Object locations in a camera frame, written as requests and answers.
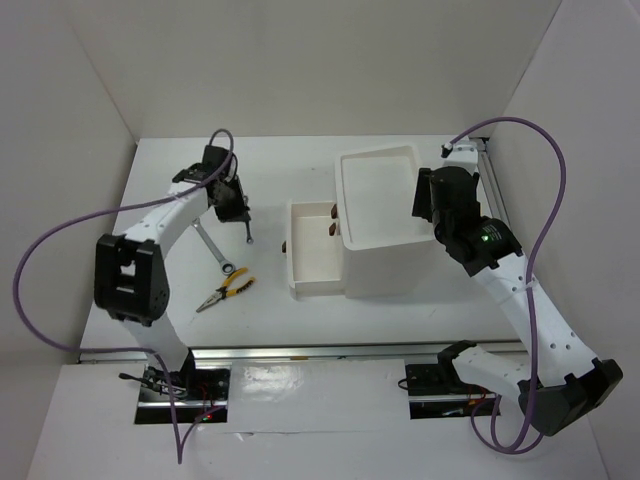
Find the small ratchet wrench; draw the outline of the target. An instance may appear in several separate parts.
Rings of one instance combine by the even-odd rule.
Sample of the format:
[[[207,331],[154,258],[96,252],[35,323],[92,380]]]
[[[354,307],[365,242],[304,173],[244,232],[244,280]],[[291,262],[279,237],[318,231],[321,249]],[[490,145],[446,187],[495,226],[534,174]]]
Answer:
[[[245,232],[246,232],[246,243],[249,245],[252,245],[254,243],[254,238],[252,236],[252,232],[251,232],[251,222],[250,220],[246,220],[244,222],[245,225]]]

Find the large ratchet wrench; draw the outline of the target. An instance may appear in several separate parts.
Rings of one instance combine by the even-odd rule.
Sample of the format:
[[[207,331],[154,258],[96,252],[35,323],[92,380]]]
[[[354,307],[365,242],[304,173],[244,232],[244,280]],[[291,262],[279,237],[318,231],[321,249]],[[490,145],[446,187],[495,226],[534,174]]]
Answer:
[[[210,235],[206,232],[204,227],[201,225],[200,219],[196,218],[192,222],[192,226],[195,229],[196,233],[199,235],[200,239],[204,242],[205,246],[208,248],[210,253],[214,256],[222,274],[227,277],[233,274],[236,271],[235,265],[224,256],[224,254],[215,244],[213,239],[210,237]]]

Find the yellow black pliers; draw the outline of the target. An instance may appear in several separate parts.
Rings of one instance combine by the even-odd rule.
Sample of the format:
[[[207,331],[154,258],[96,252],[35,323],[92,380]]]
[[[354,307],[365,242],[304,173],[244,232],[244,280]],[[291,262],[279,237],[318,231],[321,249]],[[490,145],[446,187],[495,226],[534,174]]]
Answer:
[[[228,275],[222,284],[196,309],[196,312],[201,313],[219,302],[237,296],[251,288],[256,282],[254,276],[249,276],[248,279],[238,287],[233,286],[236,280],[248,273],[249,270],[246,267],[242,267]]]

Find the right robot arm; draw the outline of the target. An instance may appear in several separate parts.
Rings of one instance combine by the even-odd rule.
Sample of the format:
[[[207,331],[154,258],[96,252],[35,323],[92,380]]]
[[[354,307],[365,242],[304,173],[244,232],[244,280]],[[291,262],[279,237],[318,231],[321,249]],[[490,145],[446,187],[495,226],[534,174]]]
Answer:
[[[463,340],[439,353],[436,379],[448,392],[474,384],[517,403],[529,424],[550,437],[600,406],[623,372],[569,326],[509,226],[482,213],[478,181],[458,166],[422,168],[412,214],[432,225],[450,258],[495,301],[530,362],[523,366]]]

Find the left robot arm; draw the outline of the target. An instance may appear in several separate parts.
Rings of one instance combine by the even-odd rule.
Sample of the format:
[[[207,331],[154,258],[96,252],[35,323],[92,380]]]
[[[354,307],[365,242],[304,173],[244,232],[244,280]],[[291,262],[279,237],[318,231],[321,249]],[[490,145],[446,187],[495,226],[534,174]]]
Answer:
[[[193,353],[167,314],[170,286],[165,258],[193,227],[219,260],[222,273],[230,277],[236,272],[200,224],[200,217],[209,209],[222,223],[242,223],[246,242],[253,242],[250,207],[237,174],[237,157],[212,144],[205,146],[201,161],[173,177],[165,203],[124,232],[102,235],[96,245],[95,304],[122,323],[137,345],[147,351],[151,379],[160,380],[163,389],[176,399],[193,394],[198,376]]]

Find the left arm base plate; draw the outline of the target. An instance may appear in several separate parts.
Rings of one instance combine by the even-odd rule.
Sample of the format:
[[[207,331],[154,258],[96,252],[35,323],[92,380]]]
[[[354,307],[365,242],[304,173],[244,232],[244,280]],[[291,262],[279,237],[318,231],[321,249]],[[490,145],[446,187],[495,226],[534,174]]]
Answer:
[[[139,376],[120,373],[119,378],[140,384],[136,425],[171,423],[169,387],[161,372],[147,367]],[[188,386],[173,382],[177,422],[189,424],[203,416],[203,423],[226,423],[230,382],[229,367],[196,369]]]

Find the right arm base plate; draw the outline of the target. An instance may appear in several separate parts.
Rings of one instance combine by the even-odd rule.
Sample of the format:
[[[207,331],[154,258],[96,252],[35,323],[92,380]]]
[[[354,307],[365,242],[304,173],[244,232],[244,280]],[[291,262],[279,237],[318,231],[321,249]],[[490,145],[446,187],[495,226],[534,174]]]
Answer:
[[[397,386],[408,395],[412,420],[490,416],[495,395],[483,387],[456,383],[438,364],[406,364]]]

